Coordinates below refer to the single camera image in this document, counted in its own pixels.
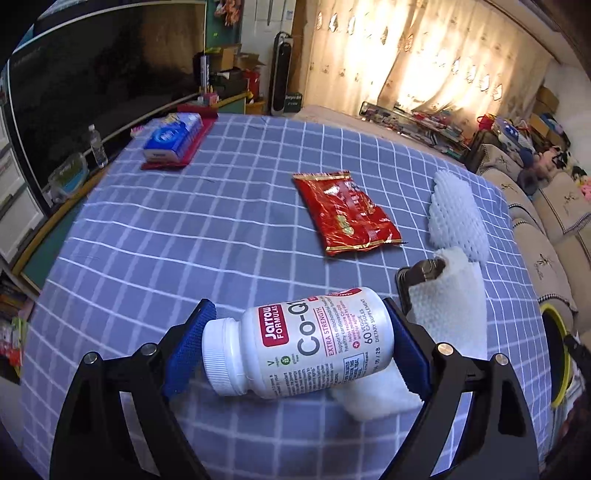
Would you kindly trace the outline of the white supplement bottle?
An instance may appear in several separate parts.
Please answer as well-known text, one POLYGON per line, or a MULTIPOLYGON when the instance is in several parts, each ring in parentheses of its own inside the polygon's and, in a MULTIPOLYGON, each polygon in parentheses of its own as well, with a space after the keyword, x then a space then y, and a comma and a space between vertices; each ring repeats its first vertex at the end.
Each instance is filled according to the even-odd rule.
POLYGON ((308 394, 386 369, 394 328, 384 301, 367 287, 246 310, 215 319, 201 343, 216 394, 263 399, 308 394))

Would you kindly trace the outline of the white foam fruit net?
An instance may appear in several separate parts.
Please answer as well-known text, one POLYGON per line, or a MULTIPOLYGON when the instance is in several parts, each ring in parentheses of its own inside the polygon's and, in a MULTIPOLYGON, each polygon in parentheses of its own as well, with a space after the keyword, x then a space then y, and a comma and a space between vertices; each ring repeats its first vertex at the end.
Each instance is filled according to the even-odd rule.
POLYGON ((488 261, 490 243, 472 189, 452 172, 435 174, 428 229, 435 247, 458 247, 470 261, 488 261))

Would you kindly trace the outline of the red snack packet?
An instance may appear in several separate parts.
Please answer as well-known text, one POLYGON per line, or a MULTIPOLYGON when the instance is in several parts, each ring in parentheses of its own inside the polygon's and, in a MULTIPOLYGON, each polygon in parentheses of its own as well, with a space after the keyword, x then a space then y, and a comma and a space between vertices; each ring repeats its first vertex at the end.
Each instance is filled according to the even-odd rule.
POLYGON ((398 228, 351 172, 297 173, 293 180, 329 256, 403 243, 398 228))

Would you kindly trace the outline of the yellow-rimmed trash bin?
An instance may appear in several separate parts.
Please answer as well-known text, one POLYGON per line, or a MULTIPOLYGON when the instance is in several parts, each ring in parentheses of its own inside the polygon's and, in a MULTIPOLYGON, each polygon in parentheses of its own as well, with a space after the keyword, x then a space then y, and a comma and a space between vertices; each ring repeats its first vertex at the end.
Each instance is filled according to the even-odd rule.
POLYGON ((549 298, 540 304, 548 346, 551 372, 551 408, 557 409, 565 400, 573 378, 572 360, 564 343, 570 333, 571 311, 564 303, 549 298))

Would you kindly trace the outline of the white drawer unit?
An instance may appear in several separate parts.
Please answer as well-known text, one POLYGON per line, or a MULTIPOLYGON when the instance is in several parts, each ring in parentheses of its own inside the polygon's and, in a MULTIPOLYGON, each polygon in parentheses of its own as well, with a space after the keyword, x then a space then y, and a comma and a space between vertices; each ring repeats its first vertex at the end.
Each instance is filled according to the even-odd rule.
POLYGON ((14 264, 45 221, 45 215, 25 178, 1 112, 0 180, 1 258, 14 264))

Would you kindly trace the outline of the beige sofa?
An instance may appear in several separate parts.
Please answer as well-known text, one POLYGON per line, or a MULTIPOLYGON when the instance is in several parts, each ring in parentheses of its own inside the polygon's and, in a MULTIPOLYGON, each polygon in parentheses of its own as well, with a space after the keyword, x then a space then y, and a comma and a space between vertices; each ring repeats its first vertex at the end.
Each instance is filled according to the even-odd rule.
POLYGON ((538 176, 490 143, 465 165, 502 191, 539 303, 555 307, 569 331, 588 333, 590 203, 575 181, 556 167, 538 176))

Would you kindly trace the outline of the blue checkered tablecloth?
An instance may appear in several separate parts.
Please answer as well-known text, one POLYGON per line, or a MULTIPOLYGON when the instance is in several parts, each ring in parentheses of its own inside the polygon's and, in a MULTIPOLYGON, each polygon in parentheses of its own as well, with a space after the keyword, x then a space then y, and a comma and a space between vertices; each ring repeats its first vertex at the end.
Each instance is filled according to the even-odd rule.
MULTIPOLYGON (((432 256, 434 175, 472 188, 490 242, 481 267, 488 353, 506 354, 549 442, 550 366, 537 295, 495 185, 439 156, 315 123, 222 114, 180 172, 142 171, 144 133, 87 197, 42 288, 22 369, 22 453, 43 478, 83 355, 134 353, 183 323, 201 298, 220 317, 251 306, 372 288, 396 298, 399 268, 432 256), (349 170, 397 226, 402 247, 329 257, 294 187, 296 172, 349 170)), ((173 411, 214 479, 378 479, 417 412, 359 423, 327 391, 221 398, 197 370, 173 411)))

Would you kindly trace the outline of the clear water bottle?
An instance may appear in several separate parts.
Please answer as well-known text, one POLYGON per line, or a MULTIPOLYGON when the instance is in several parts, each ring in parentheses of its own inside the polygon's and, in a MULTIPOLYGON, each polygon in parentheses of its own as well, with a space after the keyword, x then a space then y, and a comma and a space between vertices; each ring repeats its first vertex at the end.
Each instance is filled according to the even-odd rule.
POLYGON ((108 164, 108 156, 103 146, 102 138, 94 124, 88 126, 89 143, 95 162, 99 168, 108 164))

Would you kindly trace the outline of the plush toy pile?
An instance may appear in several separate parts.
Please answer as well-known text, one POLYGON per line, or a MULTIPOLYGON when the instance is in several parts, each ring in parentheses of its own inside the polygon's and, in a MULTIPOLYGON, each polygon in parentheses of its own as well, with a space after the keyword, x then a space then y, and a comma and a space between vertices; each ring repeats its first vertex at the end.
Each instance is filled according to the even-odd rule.
POLYGON ((570 161, 570 153, 562 138, 558 143, 549 142, 540 132, 522 122, 519 126, 504 117, 487 115, 489 129, 478 131, 474 141, 479 141, 476 159, 480 160, 476 172, 484 175, 495 170, 506 175, 528 197, 533 197, 542 187, 549 186, 559 173, 565 173, 576 193, 590 202, 590 178, 580 167, 570 161))

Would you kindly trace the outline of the blue tissue pack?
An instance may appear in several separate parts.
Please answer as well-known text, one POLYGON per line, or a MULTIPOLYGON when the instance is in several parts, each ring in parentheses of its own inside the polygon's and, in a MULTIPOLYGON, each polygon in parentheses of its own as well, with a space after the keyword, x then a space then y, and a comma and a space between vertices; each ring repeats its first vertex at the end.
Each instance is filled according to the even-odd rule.
POLYGON ((180 162, 204 122, 198 113, 172 113, 159 120, 157 128, 143 146, 143 155, 148 162, 180 162))

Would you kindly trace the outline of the red tray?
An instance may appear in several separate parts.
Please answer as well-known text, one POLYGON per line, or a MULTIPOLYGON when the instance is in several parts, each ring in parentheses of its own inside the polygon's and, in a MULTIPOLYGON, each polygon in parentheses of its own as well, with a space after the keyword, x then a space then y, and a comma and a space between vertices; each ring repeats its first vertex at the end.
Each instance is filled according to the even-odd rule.
POLYGON ((194 105, 158 120, 142 147, 141 170, 177 171, 185 168, 211 131, 218 113, 215 108, 194 105))

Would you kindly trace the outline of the large black television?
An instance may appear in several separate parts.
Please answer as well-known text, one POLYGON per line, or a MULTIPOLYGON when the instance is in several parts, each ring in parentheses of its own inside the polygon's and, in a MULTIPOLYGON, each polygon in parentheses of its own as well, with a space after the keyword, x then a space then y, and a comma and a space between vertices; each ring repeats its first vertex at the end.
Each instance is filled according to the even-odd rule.
POLYGON ((198 1, 90 1, 45 19, 7 62, 11 129, 39 188, 66 158, 197 90, 198 1))

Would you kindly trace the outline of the cream curtains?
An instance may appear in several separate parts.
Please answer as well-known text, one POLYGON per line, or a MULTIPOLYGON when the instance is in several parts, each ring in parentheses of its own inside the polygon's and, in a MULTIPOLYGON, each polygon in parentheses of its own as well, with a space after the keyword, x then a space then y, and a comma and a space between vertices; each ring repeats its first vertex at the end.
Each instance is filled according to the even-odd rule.
POLYGON ((317 1, 305 105, 355 116, 367 101, 444 115, 472 135, 486 114, 524 119, 550 53, 486 1, 317 1))

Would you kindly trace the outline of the black tower fan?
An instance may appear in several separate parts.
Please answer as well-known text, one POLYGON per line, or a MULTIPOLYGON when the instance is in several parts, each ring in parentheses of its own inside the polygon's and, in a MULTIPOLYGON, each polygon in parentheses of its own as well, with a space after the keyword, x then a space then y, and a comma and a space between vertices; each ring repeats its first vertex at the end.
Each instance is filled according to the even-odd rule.
POLYGON ((270 70, 269 113, 272 116, 283 114, 286 107, 288 75, 293 56, 294 38, 280 31, 273 41, 273 61, 270 70))

